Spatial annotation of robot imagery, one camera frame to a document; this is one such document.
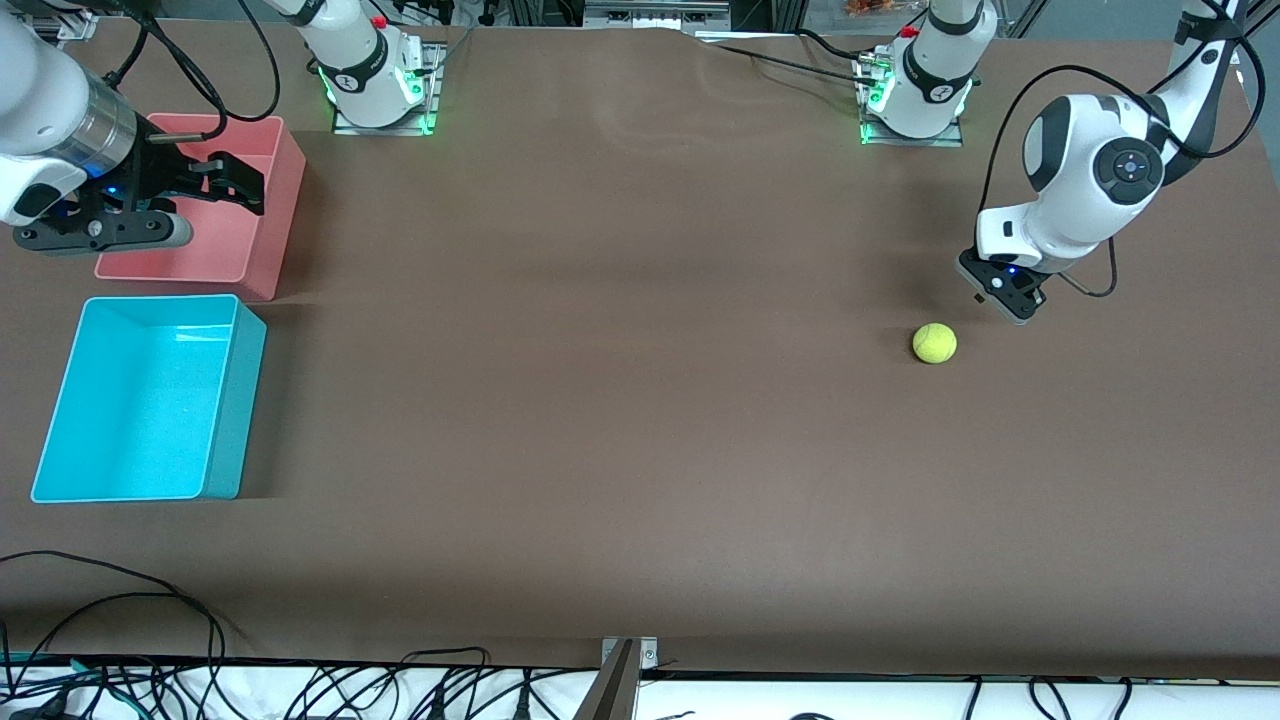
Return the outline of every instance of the tabletop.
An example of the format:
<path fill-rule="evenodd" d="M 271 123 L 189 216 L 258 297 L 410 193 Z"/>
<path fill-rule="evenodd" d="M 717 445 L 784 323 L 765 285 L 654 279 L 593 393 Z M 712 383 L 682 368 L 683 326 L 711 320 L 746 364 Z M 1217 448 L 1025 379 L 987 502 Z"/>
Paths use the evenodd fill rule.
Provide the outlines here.
<path fill-rule="evenodd" d="M 266 102 L 248 26 L 166 27 L 232 109 Z M 479 29 L 436 135 L 337 137 L 301 38 L 268 31 L 308 167 L 280 296 L 253 306 L 242 497 L 31 503 L 81 304 L 159 291 L 0 242 L 0 553 L 164 577 L 244 656 L 480 642 L 582 665 L 640 634 L 676 667 L 1275 675 L 1261 142 L 1160 192 L 1116 240 L 1110 299 L 1051 283 L 1016 328 L 952 269 L 1021 85 L 1079 61 L 1147 87 L 1167 46 L 997 41 L 964 147 L 929 150 L 861 145 L 841 81 L 659 29 Z M 106 70 L 133 32 L 104 22 L 74 54 Z M 842 69 L 799 38 L 750 46 Z M 209 111 L 156 44 L 122 91 Z M 1069 91 L 1106 90 L 1033 91 L 992 202 L 1032 197 L 1021 128 Z M 1245 115 L 1230 82 L 1219 143 Z M 911 356 L 928 322 L 959 334 L 945 365 Z M 19 641 L 136 587 L 47 560 L 0 578 Z M 200 628 L 122 605 L 54 650 L 202 655 Z"/>

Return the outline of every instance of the blue plastic bin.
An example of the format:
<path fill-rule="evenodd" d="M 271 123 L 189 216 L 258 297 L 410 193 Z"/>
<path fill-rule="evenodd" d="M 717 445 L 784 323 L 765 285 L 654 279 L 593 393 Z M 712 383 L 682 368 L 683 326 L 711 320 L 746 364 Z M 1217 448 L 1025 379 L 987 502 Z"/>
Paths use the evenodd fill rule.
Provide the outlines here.
<path fill-rule="evenodd" d="M 31 498 L 236 497 L 265 340 L 234 295 L 91 299 Z"/>

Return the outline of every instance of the pink plastic bin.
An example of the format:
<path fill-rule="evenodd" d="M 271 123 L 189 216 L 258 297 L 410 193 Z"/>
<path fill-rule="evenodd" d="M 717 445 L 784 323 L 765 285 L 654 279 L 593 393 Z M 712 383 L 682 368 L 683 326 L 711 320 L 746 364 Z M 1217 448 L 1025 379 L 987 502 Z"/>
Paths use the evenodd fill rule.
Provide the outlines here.
<path fill-rule="evenodd" d="M 166 132 L 204 132 L 218 122 L 215 115 L 165 113 L 147 119 Z M 307 164 L 289 128 L 276 117 L 256 123 L 230 120 L 227 132 L 214 140 L 179 147 L 197 160 L 225 150 L 261 170 L 266 214 L 260 218 L 232 202 L 177 197 L 178 214 L 191 222 L 193 231 L 189 243 L 168 250 L 105 252 L 99 255 L 93 274 L 104 281 L 198 283 L 193 292 L 230 292 L 241 300 L 274 299 Z"/>

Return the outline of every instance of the yellow-green tennis ball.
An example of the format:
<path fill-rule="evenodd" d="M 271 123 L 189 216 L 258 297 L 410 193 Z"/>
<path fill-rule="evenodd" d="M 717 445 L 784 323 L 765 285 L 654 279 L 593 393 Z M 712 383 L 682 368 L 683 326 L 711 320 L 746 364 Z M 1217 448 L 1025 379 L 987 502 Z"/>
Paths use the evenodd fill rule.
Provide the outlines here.
<path fill-rule="evenodd" d="M 946 363 L 956 354 L 956 333 L 942 323 L 929 323 L 911 338 L 915 356 L 929 364 Z"/>

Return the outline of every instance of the brown table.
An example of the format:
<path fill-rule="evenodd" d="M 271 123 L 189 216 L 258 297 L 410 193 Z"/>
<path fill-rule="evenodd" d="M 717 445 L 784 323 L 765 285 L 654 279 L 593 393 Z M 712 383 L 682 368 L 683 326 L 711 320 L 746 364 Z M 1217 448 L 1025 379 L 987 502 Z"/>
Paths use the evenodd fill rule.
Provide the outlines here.
<path fill-rule="evenodd" d="M 242 24 L 170 23 L 233 108 Z M 328 135 L 292 28 L 280 114 L 308 159 L 234 502 L 27 498 L 81 302 L 155 292 L 0 242 L 0 551 L 163 575 L 257 656 L 484 642 L 589 664 L 1275 676 L 1280 210 L 1249 140 L 1062 283 L 1025 328 L 951 269 L 1012 94 L 1085 61 L 1146 87 L 1161 45 L 996 42 L 961 150 L 859 145 L 836 81 L 664 31 L 485 29 L 431 138 Z M 76 53 L 102 70 L 133 28 Z M 799 41 L 753 47 L 827 64 Z M 123 90 L 205 111 L 157 46 Z M 1030 197 L 1015 119 L 992 200 Z M 1244 120 L 1233 82 L 1219 142 Z M 1105 258 L 1080 275 L 1105 281 Z M 960 336 L 942 366 L 914 327 Z M 19 638 L 136 587 L 0 570 Z M 64 651 L 204 652 L 178 609 L 104 611 Z"/>

